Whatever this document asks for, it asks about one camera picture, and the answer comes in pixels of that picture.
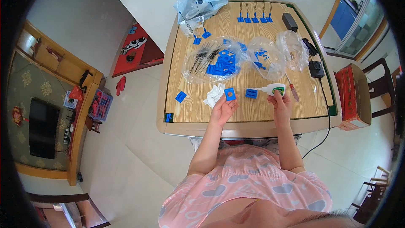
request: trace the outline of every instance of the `woman's left hand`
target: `woman's left hand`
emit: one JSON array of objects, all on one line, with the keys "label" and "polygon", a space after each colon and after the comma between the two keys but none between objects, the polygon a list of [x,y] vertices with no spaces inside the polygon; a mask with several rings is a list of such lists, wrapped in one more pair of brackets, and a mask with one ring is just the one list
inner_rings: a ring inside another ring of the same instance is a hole
[{"label": "woman's left hand", "polygon": [[226,96],[223,94],[220,99],[215,104],[211,112],[210,123],[217,124],[218,126],[223,127],[232,114],[239,107],[238,104],[238,95],[235,94],[236,99],[231,101],[226,101]]}]

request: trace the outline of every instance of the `person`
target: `person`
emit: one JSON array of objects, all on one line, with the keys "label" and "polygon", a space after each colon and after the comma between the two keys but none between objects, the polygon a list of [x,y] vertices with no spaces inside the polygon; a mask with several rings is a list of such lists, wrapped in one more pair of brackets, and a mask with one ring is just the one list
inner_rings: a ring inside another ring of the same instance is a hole
[{"label": "person", "polygon": [[275,91],[279,156],[252,145],[218,150],[222,128],[238,108],[225,94],[212,109],[204,138],[186,178],[165,200],[162,228],[361,227],[344,214],[328,213],[332,195],[304,169],[290,126],[292,101]]}]

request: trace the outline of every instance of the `black tv screen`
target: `black tv screen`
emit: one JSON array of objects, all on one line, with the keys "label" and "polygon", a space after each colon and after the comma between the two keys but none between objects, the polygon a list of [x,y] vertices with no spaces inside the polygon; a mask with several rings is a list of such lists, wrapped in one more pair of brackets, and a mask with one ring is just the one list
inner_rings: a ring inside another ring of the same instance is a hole
[{"label": "black tv screen", "polygon": [[55,159],[56,127],[60,109],[38,98],[31,99],[28,138],[30,154]]}]

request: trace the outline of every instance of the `screwdriver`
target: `screwdriver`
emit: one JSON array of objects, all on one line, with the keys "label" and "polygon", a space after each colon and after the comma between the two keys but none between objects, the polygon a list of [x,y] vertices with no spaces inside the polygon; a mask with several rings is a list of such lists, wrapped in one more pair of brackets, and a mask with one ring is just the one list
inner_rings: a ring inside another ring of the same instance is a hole
[{"label": "screwdriver", "polygon": [[295,99],[297,102],[299,102],[299,101],[300,101],[300,98],[298,98],[298,93],[297,93],[297,91],[295,90],[294,86],[292,85],[291,80],[288,78],[287,73],[285,73],[285,74],[286,74],[286,77],[287,77],[287,79],[288,79],[288,82],[290,83],[290,88],[291,88],[292,95],[294,96],[294,99]]}]

